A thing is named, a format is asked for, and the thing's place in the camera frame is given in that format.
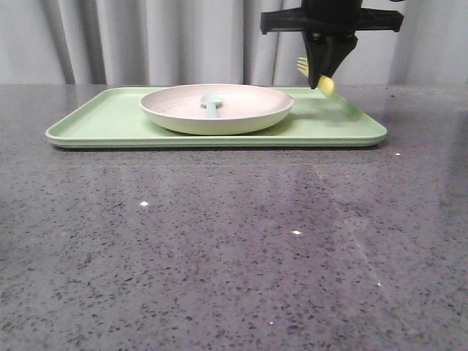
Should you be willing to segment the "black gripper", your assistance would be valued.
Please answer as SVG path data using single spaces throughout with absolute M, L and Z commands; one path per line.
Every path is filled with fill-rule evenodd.
M 325 37 L 354 31 L 391 30 L 398 32 L 404 16 L 396 10 L 364 8 L 362 1 L 302 1 L 296 8 L 264 12 L 263 34 L 280 31 L 304 31 L 303 41 L 309 67 L 308 83 L 315 89 L 324 75 L 332 77 L 341 63 L 354 51 L 354 34 Z

